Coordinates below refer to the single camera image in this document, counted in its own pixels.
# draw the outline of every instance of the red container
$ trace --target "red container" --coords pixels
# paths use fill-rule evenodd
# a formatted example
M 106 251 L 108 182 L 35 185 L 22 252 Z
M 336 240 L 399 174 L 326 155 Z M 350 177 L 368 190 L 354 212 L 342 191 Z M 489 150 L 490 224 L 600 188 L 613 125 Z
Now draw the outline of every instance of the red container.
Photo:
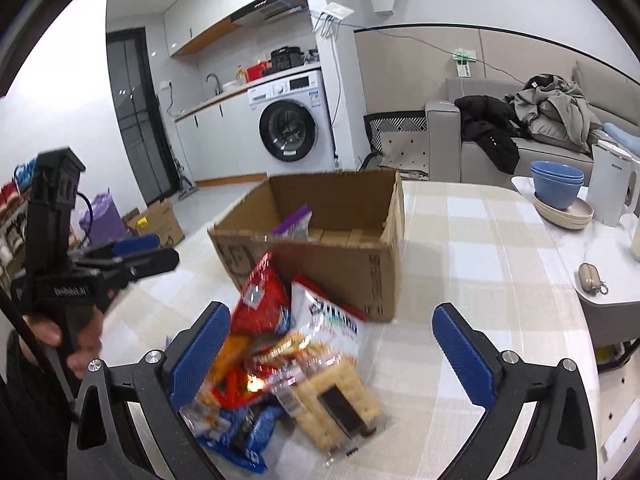
M 250 66 L 246 69 L 246 76 L 249 81 L 255 81 L 262 77 L 262 71 L 269 67 L 268 61 L 262 61 L 256 65 Z

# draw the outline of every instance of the blue bowl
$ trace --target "blue bowl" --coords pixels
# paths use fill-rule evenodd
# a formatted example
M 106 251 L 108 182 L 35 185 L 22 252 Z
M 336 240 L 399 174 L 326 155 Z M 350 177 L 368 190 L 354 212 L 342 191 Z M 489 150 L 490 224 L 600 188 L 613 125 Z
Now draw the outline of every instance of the blue bowl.
M 555 175 L 549 175 L 546 173 L 543 173 L 542 171 L 537 171 L 534 170 L 533 168 L 531 168 L 531 174 L 538 174 L 538 175 L 542 175 L 542 176 L 546 176 L 547 178 L 551 179 L 551 180 L 555 180 L 556 182 L 564 182 L 565 184 L 583 184 L 584 183 L 584 179 L 583 178 L 567 178 L 565 176 L 555 176 Z
M 553 180 L 553 177 L 534 173 L 533 185 L 536 188 L 538 198 L 542 202 L 554 209 L 567 209 L 575 202 L 582 183 L 568 184 L 566 182 L 558 182 Z
M 531 163 L 531 171 L 536 170 L 539 173 L 545 173 L 550 176 L 561 176 L 563 178 L 574 178 L 584 180 L 584 173 L 578 168 L 549 162 L 548 160 L 534 160 Z

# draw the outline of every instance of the stack of plates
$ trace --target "stack of plates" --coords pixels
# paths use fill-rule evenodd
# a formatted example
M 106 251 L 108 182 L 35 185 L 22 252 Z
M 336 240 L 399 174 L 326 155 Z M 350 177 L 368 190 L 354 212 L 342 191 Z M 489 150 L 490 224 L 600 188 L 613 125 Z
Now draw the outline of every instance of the stack of plates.
M 573 204 L 562 211 L 545 204 L 537 195 L 534 197 L 533 205 L 540 216 L 565 229 L 584 229 L 593 217 L 591 206 L 580 198 L 576 198 Z

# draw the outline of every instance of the sofa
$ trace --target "sofa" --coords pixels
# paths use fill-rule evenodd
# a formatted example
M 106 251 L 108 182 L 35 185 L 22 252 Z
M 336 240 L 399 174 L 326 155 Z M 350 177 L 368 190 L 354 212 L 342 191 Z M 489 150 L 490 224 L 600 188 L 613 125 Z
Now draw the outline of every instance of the sofa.
M 602 123 L 613 123 L 640 137 L 640 86 L 606 67 L 576 62 L 572 77 L 580 85 L 591 109 Z M 465 95 L 489 95 L 503 99 L 523 85 L 480 78 L 448 78 L 448 101 L 432 100 L 426 105 L 429 136 L 429 177 L 432 182 L 464 182 L 511 188 L 511 175 L 502 173 L 475 142 L 460 139 L 460 111 L 452 103 Z M 520 152 L 514 176 L 531 176 L 534 160 L 568 164 L 584 172 L 589 183 L 593 160 L 535 140 L 513 139 Z

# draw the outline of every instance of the upper cabinet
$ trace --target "upper cabinet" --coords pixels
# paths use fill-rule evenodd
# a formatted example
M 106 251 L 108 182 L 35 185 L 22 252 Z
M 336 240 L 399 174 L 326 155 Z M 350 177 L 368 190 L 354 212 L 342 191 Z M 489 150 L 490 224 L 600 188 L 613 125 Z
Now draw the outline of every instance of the upper cabinet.
M 255 0 L 178 0 L 164 13 L 169 55 L 194 54 L 238 28 L 229 15 Z

